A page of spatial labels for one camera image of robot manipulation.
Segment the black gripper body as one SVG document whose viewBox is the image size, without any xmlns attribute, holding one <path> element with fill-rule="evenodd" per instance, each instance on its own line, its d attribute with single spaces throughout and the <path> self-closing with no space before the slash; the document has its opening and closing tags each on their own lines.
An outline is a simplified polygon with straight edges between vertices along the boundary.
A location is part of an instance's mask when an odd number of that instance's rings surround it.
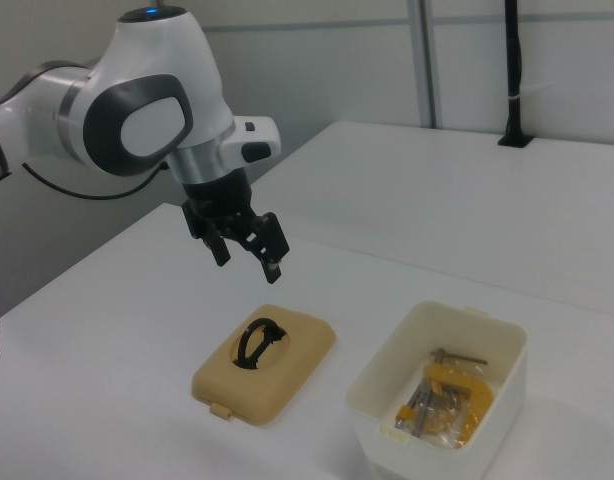
<svg viewBox="0 0 614 480">
<path fill-rule="evenodd" d="M 250 202 L 252 190 L 243 169 L 217 180 L 183 184 L 187 200 L 182 209 L 193 238 L 205 240 L 214 232 L 229 232 L 247 238 L 253 231 L 255 213 Z"/>
</svg>

